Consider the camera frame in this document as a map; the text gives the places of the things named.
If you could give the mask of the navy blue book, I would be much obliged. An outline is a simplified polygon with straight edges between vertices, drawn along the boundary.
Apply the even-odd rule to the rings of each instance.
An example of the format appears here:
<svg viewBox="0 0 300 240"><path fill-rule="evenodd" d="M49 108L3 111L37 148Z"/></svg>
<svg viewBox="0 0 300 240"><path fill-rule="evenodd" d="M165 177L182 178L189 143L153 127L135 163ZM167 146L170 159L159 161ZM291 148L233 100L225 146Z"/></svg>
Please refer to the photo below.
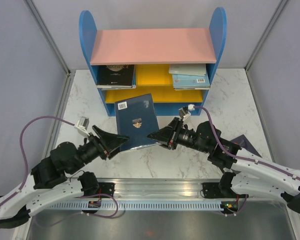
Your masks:
<svg viewBox="0 0 300 240"><path fill-rule="evenodd" d="M128 136L129 140L120 147L128 152L158 145L147 138L159 130L157 116L151 94L144 94L114 103L117 132Z"/></svg>

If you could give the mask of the light blue book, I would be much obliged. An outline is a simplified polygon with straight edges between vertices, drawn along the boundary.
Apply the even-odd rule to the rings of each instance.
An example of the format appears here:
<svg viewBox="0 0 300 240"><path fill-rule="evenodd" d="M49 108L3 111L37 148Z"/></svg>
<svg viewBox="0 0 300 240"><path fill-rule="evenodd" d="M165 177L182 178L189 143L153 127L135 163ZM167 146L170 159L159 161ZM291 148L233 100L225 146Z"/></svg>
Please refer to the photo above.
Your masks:
<svg viewBox="0 0 300 240"><path fill-rule="evenodd" d="M179 75L173 74L173 87L174 88L207 88L210 87L209 78L205 76L196 76L196 75Z"/></svg>

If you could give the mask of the bright blue book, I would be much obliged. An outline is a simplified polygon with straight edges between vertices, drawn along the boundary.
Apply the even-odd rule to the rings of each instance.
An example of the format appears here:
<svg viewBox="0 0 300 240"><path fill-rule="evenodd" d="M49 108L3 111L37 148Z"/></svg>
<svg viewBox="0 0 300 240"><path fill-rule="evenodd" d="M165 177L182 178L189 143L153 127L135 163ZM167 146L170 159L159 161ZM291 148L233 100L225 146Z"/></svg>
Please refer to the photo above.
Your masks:
<svg viewBox="0 0 300 240"><path fill-rule="evenodd" d="M127 87L117 86L117 87L99 87L101 90L125 90L125 89L135 89L136 88L136 78L133 78L132 85Z"/></svg>

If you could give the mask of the green Alice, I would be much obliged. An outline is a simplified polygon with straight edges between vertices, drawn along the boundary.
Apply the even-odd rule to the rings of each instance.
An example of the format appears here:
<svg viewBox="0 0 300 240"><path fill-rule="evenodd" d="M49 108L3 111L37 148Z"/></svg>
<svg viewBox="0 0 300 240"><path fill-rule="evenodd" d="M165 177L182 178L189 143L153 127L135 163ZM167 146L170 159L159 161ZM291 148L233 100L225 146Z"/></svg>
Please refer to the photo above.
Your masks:
<svg viewBox="0 0 300 240"><path fill-rule="evenodd" d="M177 90L177 91L179 91L179 90L180 91L187 91L187 90L188 91L190 91L190 90L202 90L202 91L204 91L205 90L206 91L206 90L210 90L210 87L208 87L208 88L207 87L205 87L205 88L204 87L202 87L202 88L199 88L199 87L197 87L197 88L196 87L194 87L194 88L193 87L191 87L191 88L190 87L188 87L188 88L174 88L174 90Z"/></svg>

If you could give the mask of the black Moon and Sixpence book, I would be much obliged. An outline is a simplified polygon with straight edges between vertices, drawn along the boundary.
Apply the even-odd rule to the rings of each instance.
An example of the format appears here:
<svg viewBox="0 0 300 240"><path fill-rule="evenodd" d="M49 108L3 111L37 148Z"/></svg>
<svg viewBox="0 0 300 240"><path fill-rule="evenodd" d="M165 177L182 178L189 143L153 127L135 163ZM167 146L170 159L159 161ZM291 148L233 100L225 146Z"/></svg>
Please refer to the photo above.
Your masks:
<svg viewBox="0 0 300 240"><path fill-rule="evenodd" d="M135 66L133 64L100 65L97 72L97 87L128 87L132 85Z"/></svg>

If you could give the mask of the dark purple blue book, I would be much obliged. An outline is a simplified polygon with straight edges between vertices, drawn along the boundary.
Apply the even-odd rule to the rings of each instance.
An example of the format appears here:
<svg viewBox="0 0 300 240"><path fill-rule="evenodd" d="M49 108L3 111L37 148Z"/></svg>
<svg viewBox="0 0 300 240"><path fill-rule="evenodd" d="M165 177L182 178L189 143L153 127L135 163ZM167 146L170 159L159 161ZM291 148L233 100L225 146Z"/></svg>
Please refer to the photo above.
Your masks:
<svg viewBox="0 0 300 240"><path fill-rule="evenodd" d="M261 155L257 152L257 150L254 148L254 146L244 134L232 139L231 142L239 145L240 147L246 149L247 151L251 152L256 156L261 157Z"/></svg>

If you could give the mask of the pale grey Gatsby book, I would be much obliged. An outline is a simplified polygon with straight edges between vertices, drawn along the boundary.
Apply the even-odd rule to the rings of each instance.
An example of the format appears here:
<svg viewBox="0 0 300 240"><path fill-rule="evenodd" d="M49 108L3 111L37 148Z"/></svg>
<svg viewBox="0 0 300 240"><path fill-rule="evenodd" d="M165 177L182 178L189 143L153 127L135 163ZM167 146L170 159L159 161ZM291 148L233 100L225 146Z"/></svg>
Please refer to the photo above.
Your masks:
<svg viewBox="0 0 300 240"><path fill-rule="evenodd" d="M194 63L194 64L171 64L169 66L170 74L177 75L194 75L194 76L205 76L206 75L206 64Z"/></svg>

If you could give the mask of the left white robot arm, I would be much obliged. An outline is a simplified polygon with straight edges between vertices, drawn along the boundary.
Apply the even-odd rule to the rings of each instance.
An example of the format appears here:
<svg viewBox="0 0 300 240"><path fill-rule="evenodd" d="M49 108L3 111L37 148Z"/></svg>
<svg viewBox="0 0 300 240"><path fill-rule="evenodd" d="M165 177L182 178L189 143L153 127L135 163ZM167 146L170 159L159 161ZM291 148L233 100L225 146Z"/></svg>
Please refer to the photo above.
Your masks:
<svg viewBox="0 0 300 240"><path fill-rule="evenodd" d="M96 158L113 158L130 138L108 133L97 126L87 134L84 144L76 147L63 142L41 160L16 188L16 193L0 196L0 229L12 229L25 224L45 208L71 198L95 197L99 183L94 173L84 172L77 180L68 180Z"/></svg>

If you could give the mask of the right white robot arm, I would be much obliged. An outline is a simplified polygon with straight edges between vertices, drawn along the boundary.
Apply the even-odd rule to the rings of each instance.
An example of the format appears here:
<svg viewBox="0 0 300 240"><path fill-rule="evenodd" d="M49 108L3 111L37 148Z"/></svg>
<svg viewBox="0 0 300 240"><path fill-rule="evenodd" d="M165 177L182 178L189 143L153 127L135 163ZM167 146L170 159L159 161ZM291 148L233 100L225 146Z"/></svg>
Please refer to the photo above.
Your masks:
<svg viewBox="0 0 300 240"><path fill-rule="evenodd" d="M148 138L174 150L178 145L208 154L208 160L223 174L218 191L222 196L259 196L285 203L300 214L300 170L265 161L248 150L221 138L221 132L209 121L196 130L188 129L180 118L148 134Z"/></svg>

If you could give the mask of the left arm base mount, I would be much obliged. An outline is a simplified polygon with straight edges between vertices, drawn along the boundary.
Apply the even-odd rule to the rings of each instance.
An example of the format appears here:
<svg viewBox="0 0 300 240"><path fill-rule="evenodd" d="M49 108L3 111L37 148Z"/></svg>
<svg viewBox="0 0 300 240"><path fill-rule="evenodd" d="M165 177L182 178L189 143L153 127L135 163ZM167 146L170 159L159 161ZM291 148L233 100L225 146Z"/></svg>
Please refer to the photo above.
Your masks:
<svg viewBox="0 0 300 240"><path fill-rule="evenodd" d="M113 196L115 191L115 184L112 182L100 182L99 183L99 191L98 194L107 194L110 196ZM88 208L99 208L101 206L102 203L102 199L103 198L108 198L107 196L98 196L98 200L90 200L88 203Z"/></svg>

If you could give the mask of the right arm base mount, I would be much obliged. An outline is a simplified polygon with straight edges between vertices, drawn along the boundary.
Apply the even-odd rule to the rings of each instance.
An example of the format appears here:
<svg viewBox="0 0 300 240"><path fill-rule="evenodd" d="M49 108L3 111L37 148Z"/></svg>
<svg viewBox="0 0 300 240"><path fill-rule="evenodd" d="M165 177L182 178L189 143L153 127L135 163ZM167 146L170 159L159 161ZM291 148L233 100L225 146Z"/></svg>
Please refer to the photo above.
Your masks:
<svg viewBox="0 0 300 240"><path fill-rule="evenodd" d="M237 194L232 190L221 190L218 182L203 182L199 194L205 199L220 200L221 208L219 214L225 217L235 217L243 209L248 199L248 195Z"/></svg>

